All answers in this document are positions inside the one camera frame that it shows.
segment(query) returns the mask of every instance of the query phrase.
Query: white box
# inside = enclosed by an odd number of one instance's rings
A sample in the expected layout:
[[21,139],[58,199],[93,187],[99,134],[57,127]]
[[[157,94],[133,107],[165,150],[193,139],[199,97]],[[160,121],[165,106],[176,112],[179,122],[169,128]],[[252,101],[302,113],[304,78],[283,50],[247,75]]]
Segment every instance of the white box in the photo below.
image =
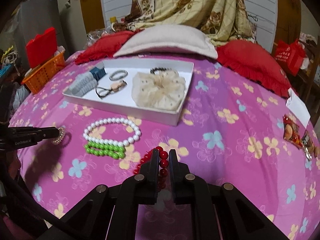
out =
[[[103,64],[107,75],[98,81],[99,87],[109,88],[111,83],[113,83],[113,81],[109,80],[109,75],[119,69],[128,72],[128,75],[124,78],[127,82],[127,86],[123,90],[110,94],[103,99],[98,97],[95,90],[89,91],[83,97],[76,97],[71,94],[69,89],[67,89],[63,95],[68,102],[163,124],[173,126],[178,124],[183,103],[186,99],[192,79],[193,62],[154,58],[120,58],[104,60],[99,62],[96,66],[100,64]],[[181,77],[185,78],[185,95],[177,111],[138,107],[133,101],[131,97],[132,78],[137,72],[150,73],[150,69],[155,67],[175,69]]]

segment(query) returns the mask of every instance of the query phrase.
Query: red pillow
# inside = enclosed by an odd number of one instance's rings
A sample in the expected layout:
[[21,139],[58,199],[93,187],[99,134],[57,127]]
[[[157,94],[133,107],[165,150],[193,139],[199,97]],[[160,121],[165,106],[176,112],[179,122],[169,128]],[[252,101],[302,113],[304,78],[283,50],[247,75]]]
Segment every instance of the red pillow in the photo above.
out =
[[276,60],[260,45],[250,41],[230,41],[217,48],[217,61],[241,76],[288,98],[291,84]]
[[75,60],[77,65],[86,63],[92,60],[97,60],[105,57],[113,57],[123,44],[130,39],[135,32],[122,31],[102,37],[85,52],[81,53]]

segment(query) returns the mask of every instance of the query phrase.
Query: bed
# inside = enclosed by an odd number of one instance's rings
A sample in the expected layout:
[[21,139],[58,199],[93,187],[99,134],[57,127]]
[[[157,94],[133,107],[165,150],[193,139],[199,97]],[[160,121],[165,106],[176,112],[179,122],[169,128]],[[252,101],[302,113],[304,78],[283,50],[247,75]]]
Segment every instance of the bed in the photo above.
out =
[[[320,160],[307,161],[301,150],[283,140],[282,117],[295,116],[285,100],[215,61],[199,55],[148,55],[192,61],[194,73],[176,127],[128,117],[142,131],[123,160],[85,152],[83,129],[94,120],[119,116],[68,103],[62,91],[98,61],[75,65],[79,53],[42,91],[29,95],[11,126],[64,126],[59,146],[44,140],[18,152],[21,174],[34,199],[61,218],[96,185],[113,186],[133,175],[145,152],[160,145],[175,149],[180,162],[207,183],[234,184],[289,239],[307,240],[319,223]],[[311,123],[309,130],[319,145]],[[130,127],[101,126],[95,137],[120,140]],[[189,206],[175,206],[170,180],[154,206],[140,206],[136,239],[191,239]]]

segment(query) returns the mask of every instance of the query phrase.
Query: green bead bracelet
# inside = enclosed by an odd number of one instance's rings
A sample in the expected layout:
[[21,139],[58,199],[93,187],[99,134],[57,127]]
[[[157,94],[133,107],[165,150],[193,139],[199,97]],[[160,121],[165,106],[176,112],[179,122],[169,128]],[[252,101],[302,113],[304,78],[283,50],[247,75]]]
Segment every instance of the green bead bracelet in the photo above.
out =
[[109,145],[100,144],[95,142],[88,142],[84,145],[84,149],[89,154],[94,154],[96,156],[110,156],[114,159],[123,159],[125,157],[125,148]]

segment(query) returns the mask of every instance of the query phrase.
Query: refrigerator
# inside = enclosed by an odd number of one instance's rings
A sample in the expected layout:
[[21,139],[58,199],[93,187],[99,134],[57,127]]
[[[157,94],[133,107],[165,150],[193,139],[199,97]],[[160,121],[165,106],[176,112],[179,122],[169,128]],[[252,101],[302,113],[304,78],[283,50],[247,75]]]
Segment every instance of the refrigerator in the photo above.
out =
[[57,45],[66,49],[65,59],[70,56],[60,23],[57,0],[27,0],[21,3],[20,9],[15,15],[15,21],[17,27],[13,37],[24,69],[30,68],[26,44],[37,34],[42,34],[50,27],[55,28]]

